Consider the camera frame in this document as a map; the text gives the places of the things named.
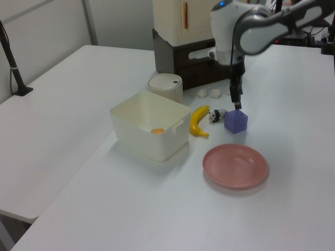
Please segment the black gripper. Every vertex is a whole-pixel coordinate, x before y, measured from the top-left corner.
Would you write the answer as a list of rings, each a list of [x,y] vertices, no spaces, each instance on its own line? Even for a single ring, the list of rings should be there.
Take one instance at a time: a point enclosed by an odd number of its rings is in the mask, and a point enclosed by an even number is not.
[[[223,78],[231,79],[229,89],[234,107],[235,109],[241,109],[241,95],[243,94],[241,76],[245,73],[244,59],[237,63],[233,63],[232,65],[222,65],[221,69]]]

